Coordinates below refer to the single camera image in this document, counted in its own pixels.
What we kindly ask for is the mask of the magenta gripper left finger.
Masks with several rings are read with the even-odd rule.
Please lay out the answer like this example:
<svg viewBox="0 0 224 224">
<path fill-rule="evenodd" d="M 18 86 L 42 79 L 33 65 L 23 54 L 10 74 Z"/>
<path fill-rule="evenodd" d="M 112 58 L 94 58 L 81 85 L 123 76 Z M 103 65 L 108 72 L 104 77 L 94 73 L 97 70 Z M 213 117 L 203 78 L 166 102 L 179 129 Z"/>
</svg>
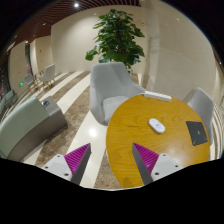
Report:
<svg viewBox="0 0 224 224">
<path fill-rule="evenodd" d="M 83 145 L 67 155 L 56 154 L 42 169 L 79 185 L 91 155 L 91 144 Z"/>
</svg>

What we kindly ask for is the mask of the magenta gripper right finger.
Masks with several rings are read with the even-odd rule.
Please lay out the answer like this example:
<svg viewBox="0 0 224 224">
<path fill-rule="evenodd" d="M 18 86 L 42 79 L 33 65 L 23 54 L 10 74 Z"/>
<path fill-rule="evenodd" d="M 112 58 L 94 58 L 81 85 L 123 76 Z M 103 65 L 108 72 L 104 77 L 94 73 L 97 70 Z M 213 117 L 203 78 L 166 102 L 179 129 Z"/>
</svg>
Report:
<svg viewBox="0 0 224 224">
<path fill-rule="evenodd" d="M 132 154 L 145 185 L 182 169 L 168 154 L 157 154 L 137 143 L 132 145 Z"/>
</svg>

